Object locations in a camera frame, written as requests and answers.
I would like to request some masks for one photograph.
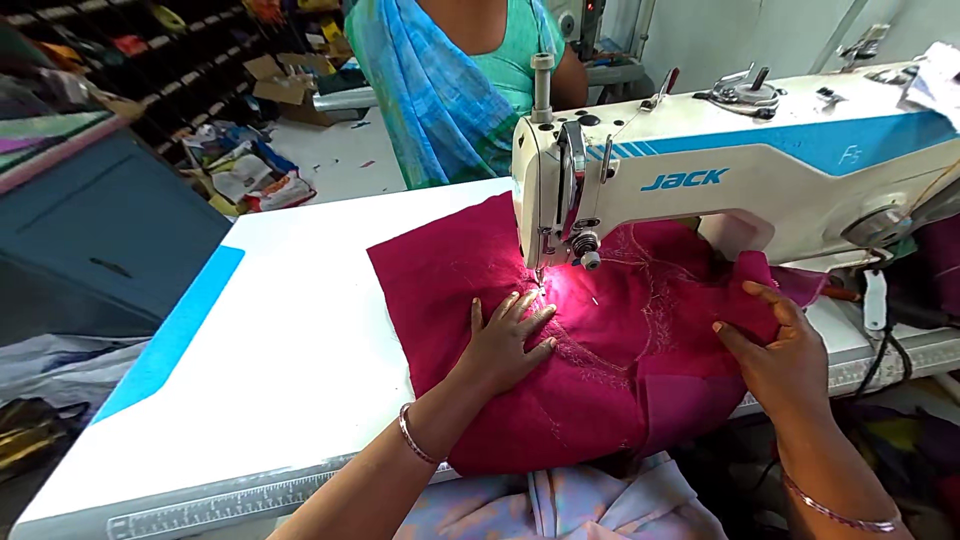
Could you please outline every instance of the woman's left hand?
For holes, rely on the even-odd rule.
[[[500,303],[486,325],[480,299],[474,298],[470,309],[473,337],[448,377],[476,388],[486,398],[492,398],[513,388],[547,359],[557,343],[555,337],[544,339],[529,353],[523,351],[527,338],[540,331],[557,311],[557,307],[551,304],[520,320],[537,294],[538,291],[532,290],[520,298],[519,293],[512,293]]]

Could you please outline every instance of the gray cabinet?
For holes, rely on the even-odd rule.
[[[142,329],[166,317],[229,225],[124,130],[0,195],[0,256]]]

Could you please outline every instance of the bangle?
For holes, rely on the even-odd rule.
[[[417,446],[417,443],[414,442],[414,438],[410,436],[410,431],[407,429],[407,409],[410,408],[412,404],[403,404],[400,408],[400,415],[397,417],[397,420],[400,423],[400,431],[403,433],[403,438],[407,441],[407,446],[410,447],[410,450],[414,451],[414,454],[417,455],[423,461],[431,465],[440,465],[442,459],[434,459],[426,454],[423,450]]]
[[[849,528],[855,528],[857,530],[866,530],[867,532],[893,532],[897,526],[896,522],[900,521],[900,511],[897,511],[897,515],[894,519],[890,521],[862,521],[855,520],[851,518],[845,518],[833,510],[830,510],[826,506],[823,506],[820,503],[817,503],[811,499],[806,493],[800,490],[797,487],[797,484],[793,482],[793,479],[786,474],[786,471],[783,472],[783,484],[792,491],[801,501],[804,502],[807,506],[813,508],[814,510],[824,514],[829,517],[831,520],[846,525]]]

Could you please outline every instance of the sewing machine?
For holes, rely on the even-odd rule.
[[[543,65],[512,168],[520,246],[539,274],[596,268],[621,224],[687,216],[731,260],[761,250],[827,271],[887,258],[884,246],[960,211],[957,133],[867,78],[909,63],[771,82],[751,66],[682,95],[668,95],[671,70],[648,100],[557,113]]]

